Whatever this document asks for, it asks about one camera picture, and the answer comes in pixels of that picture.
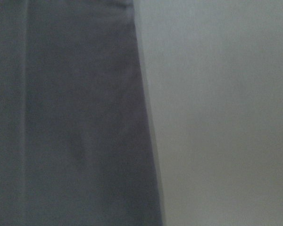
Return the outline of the dark brown t-shirt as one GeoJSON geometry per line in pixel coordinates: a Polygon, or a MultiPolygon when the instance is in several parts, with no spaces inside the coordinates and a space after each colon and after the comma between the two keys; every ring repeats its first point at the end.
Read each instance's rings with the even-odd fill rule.
{"type": "Polygon", "coordinates": [[[0,0],[0,226],[163,224],[131,0],[0,0]]]}

